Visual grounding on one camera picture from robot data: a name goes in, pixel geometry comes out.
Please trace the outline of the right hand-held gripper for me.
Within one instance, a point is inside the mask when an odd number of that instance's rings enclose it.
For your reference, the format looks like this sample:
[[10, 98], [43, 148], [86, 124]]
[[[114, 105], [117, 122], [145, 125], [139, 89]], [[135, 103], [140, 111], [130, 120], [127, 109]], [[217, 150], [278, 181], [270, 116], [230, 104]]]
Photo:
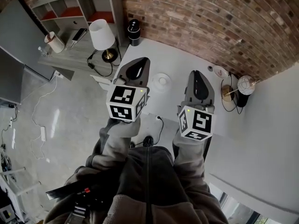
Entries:
[[202, 103], [214, 102], [214, 89], [208, 79], [198, 70], [193, 70], [185, 89], [185, 101], [178, 113], [179, 131], [182, 137], [192, 140], [206, 140], [212, 137], [216, 124], [215, 106], [193, 104], [193, 99]]

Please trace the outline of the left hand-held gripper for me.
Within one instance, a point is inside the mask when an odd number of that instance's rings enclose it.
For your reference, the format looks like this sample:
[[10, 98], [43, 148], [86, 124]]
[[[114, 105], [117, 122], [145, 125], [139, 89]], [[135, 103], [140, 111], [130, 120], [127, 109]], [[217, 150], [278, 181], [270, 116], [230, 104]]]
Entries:
[[106, 98], [110, 118], [136, 121], [149, 98], [149, 72], [150, 59], [147, 57], [134, 59], [120, 67]]

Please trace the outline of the white saucer plate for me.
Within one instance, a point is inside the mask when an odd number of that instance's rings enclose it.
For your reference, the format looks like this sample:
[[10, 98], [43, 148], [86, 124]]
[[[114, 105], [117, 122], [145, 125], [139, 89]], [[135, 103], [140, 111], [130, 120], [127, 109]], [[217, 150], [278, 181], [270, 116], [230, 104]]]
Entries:
[[[161, 86], [159, 84], [158, 80], [159, 80], [160, 77], [164, 77], [164, 78], [167, 79], [168, 83], [165, 86]], [[164, 73], [157, 73], [153, 76], [153, 78], [151, 80], [151, 86], [155, 90], [155, 92], [165, 93], [165, 92], [168, 92], [171, 89], [172, 82], [171, 82], [171, 79], [168, 75], [166, 75]]]

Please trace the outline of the person's left forearm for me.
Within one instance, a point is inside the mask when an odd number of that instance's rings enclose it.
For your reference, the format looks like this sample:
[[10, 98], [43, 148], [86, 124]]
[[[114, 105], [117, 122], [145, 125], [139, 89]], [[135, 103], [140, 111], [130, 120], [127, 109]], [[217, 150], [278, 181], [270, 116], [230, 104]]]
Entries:
[[129, 123], [110, 118], [107, 126], [100, 130], [100, 152], [94, 156], [94, 164], [105, 170], [124, 162], [131, 139], [139, 133], [140, 125], [140, 118]]

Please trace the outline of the person's right forearm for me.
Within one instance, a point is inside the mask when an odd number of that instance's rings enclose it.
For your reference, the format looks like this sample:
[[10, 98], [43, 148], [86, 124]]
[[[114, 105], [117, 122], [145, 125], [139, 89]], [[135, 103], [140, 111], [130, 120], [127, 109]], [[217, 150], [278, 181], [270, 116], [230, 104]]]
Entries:
[[173, 139], [174, 168], [185, 189], [206, 189], [204, 181], [204, 142], [181, 136]]

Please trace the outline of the small patterned white dish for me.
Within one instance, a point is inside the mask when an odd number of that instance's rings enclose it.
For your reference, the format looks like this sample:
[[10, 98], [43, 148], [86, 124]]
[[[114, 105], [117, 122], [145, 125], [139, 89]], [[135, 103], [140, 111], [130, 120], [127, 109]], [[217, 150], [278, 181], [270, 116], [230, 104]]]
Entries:
[[228, 71], [219, 65], [215, 65], [213, 67], [213, 71], [214, 71], [215, 75], [221, 79], [226, 79], [228, 77]]

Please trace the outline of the black cylinder speaker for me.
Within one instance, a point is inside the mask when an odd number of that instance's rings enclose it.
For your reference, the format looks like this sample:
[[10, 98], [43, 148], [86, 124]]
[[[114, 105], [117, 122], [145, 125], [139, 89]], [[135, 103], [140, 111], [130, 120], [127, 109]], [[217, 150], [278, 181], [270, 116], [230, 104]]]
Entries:
[[128, 24], [128, 37], [132, 46], [138, 46], [140, 43], [140, 23], [137, 19], [132, 19]]

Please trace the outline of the black cylinder vase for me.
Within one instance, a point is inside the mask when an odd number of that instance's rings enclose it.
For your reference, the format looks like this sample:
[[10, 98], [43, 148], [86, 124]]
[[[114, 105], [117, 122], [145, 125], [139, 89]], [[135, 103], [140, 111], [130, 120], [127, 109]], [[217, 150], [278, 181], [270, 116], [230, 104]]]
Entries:
[[237, 106], [240, 108], [244, 108], [248, 102], [250, 95], [244, 95], [240, 91], [237, 91]]

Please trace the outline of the white globe table lamp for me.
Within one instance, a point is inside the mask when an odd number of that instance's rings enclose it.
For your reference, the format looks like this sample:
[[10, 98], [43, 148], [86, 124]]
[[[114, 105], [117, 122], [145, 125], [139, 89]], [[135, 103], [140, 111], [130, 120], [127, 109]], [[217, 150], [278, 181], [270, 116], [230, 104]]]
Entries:
[[225, 84], [221, 88], [222, 99], [230, 102], [233, 101], [233, 94], [238, 93], [239, 99], [248, 99], [248, 97], [255, 91], [256, 82], [250, 76], [243, 76], [237, 81], [237, 87], [233, 88], [232, 84]]

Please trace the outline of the white shade table lamp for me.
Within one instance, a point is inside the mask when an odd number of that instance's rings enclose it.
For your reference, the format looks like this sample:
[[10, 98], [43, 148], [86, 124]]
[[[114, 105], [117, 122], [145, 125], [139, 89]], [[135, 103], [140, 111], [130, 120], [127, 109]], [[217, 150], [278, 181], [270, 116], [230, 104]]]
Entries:
[[103, 61], [114, 62], [118, 57], [117, 51], [113, 48], [116, 39], [107, 21], [104, 19], [93, 21], [89, 26], [89, 32], [93, 47], [97, 51], [103, 51]]

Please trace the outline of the black table leg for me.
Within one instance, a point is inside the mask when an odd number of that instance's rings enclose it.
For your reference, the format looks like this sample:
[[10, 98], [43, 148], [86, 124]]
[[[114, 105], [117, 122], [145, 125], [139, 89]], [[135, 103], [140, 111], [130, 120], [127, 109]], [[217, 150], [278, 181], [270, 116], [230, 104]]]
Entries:
[[207, 152], [208, 152], [209, 147], [210, 147], [211, 139], [212, 139], [212, 137], [205, 140], [204, 152], [203, 152], [204, 161], [206, 160], [206, 156], [207, 156]]

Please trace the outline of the red storage bin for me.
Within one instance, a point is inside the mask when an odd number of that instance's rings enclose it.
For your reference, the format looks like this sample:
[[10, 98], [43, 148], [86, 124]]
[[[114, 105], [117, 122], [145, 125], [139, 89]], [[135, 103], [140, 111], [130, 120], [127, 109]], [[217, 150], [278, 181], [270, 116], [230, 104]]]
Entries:
[[96, 11], [88, 19], [88, 22], [94, 22], [96, 20], [105, 20], [107, 23], [114, 23], [114, 17], [112, 12], [100, 12]]
[[57, 18], [57, 16], [56, 16], [56, 14], [53, 11], [48, 11], [43, 16], [42, 21], [52, 20], [52, 19], [56, 19], [56, 18]]
[[83, 16], [80, 7], [67, 7], [60, 17], [80, 17]]

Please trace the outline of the grey wooden sideboard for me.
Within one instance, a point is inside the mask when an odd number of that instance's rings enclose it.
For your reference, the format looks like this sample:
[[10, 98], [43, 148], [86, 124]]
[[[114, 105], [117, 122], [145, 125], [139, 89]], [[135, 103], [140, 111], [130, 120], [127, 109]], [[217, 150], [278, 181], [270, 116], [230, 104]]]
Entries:
[[73, 45], [72, 38], [75, 36], [76, 30], [60, 31], [59, 37], [65, 42], [65, 48], [60, 53], [55, 53], [50, 47], [47, 47], [49, 56], [40, 56], [38, 63], [65, 70], [85, 72], [89, 75], [100, 76], [112, 80], [119, 64], [120, 58], [123, 58], [129, 41], [126, 40], [123, 45], [119, 44], [120, 54], [118, 58], [113, 62], [113, 65], [106, 63], [102, 59], [102, 51], [96, 52], [90, 63], [94, 64], [95, 69], [91, 69], [88, 66], [87, 59], [95, 51], [91, 40], [90, 33], [87, 32], [78, 43]]

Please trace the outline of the black phone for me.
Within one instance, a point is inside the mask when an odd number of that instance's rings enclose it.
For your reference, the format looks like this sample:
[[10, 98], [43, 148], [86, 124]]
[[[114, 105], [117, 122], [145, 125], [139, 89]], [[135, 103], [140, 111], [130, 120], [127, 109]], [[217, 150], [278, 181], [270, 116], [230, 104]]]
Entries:
[[86, 29], [86, 28], [80, 28], [80, 29], [76, 32], [76, 34], [74, 35], [74, 37], [72, 38], [72, 40], [73, 40], [74, 42], [78, 42], [78, 41], [81, 39], [81, 37], [82, 37], [83, 35], [85, 35], [86, 32], [87, 32], [87, 29]]

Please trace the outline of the white cylinder container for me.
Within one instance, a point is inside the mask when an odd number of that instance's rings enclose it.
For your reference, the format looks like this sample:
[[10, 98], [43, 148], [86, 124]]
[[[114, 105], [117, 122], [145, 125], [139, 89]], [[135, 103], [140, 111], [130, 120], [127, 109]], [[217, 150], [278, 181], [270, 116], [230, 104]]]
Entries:
[[44, 39], [55, 53], [60, 53], [65, 49], [65, 43], [56, 35], [54, 31], [49, 32]]

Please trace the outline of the person's dark fleece jacket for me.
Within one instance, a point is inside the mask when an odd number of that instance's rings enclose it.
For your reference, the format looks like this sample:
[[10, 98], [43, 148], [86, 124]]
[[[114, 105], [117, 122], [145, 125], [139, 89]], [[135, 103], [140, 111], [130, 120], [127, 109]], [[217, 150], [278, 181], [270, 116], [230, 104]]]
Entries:
[[124, 162], [101, 170], [90, 156], [67, 184], [97, 177], [111, 194], [107, 209], [93, 207], [88, 224], [228, 224], [219, 201], [206, 189], [185, 189], [174, 168], [175, 154], [164, 147], [129, 148]]

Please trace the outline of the dark framed window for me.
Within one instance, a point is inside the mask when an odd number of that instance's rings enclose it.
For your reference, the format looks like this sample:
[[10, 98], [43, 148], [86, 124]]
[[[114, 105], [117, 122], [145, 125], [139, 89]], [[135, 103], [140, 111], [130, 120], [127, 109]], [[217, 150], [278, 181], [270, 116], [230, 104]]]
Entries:
[[238, 202], [225, 192], [217, 194], [216, 197], [229, 224], [299, 224], [299, 217], [290, 223], [277, 222]]

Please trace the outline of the black equipment box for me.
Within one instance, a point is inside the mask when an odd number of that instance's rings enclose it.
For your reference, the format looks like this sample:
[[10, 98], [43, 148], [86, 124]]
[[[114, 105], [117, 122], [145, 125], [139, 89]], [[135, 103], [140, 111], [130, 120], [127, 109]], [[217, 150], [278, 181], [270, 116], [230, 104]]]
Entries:
[[63, 199], [68, 196], [74, 197], [72, 204], [72, 216], [87, 217], [91, 208], [100, 207], [107, 209], [111, 205], [111, 194], [106, 185], [97, 177], [88, 177], [58, 189], [46, 192], [48, 199]]

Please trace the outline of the white metal rack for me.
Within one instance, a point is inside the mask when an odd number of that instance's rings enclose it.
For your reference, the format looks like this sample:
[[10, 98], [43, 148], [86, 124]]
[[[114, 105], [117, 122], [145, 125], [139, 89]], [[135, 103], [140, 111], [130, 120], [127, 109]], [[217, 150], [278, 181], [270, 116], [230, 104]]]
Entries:
[[26, 188], [20, 188], [15, 181], [10, 181], [10, 175], [16, 174], [19, 172], [25, 172], [26, 168], [22, 167], [16, 170], [9, 171], [0, 171], [0, 188], [3, 192], [7, 193], [8, 198], [10, 199], [12, 206], [15, 210], [16, 216], [23, 223], [28, 220], [29, 215], [25, 212], [21, 196], [28, 193], [29, 191], [36, 189], [41, 185], [40, 181], [35, 181], [32, 185]]

